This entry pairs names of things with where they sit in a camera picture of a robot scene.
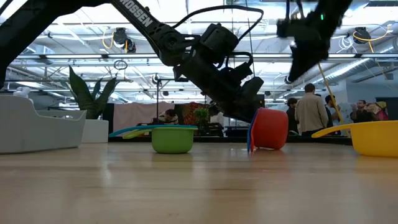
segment green leaf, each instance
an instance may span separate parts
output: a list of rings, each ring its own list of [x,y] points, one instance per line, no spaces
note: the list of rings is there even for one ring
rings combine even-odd
[[[107,82],[100,96],[94,100],[97,117],[105,110],[108,99],[116,88],[116,85],[116,78],[112,78],[109,82]]]
[[[72,91],[77,96],[76,100],[79,104],[79,108],[81,110],[87,110],[88,108],[93,109],[92,104],[94,99],[88,90],[86,82],[76,75],[71,66],[69,66],[69,81]]]
[[[73,92],[72,88],[70,87],[70,85],[65,82],[65,81],[60,81],[61,85],[67,89],[69,89],[70,93],[72,94],[72,96],[75,98],[75,100],[77,101],[77,96],[76,94]]]
[[[91,93],[91,96],[93,97],[93,100],[95,100],[95,98],[96,98],[98,92],[99,92],[100,89],[101,89],[101,81],[102,81],[102,78],[100,78],[100,80],[98,80],[98,81],[95,83],[94,90],[93,90],[93,92]]]

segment plant pot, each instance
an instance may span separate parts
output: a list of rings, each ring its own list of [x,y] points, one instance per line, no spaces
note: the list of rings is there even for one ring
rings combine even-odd
[[[87,119],[83,130],[82,143],[107,143],[109,122],[98,119]]]

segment wooden table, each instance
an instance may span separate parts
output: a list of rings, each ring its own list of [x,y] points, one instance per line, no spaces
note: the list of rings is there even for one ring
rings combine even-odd
[[[0,223],[398,223],[398,160],[350,146],[149,143],[0,156]]]

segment wall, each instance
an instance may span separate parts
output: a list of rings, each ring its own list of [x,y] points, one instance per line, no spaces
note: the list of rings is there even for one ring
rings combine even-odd
[[[325,88],[326,88],[326,91],[321,93],[323,100],[325,100],[325,97],[327,95],[329,95],[329,91],[327,90],[327,87],[325,87]],[[347,103],[348,102],[348,92],[347,92],[346,80],[341,80],[336,85],[330,86],[330,90],[333,93],[333,95],[336,97],[337,103]]]
[[[396,86],[351,83],[347,86],[347,91],[348,101],[352,103],[358,100],[375,102],[376,97],[398,97]]]

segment beige jacket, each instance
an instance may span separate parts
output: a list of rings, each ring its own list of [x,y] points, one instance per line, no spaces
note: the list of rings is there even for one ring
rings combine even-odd
[[[296,104],[295,118],[300,125],[301,132],[326,128],[328,113],[322,98],[312,93],[306,93]]]

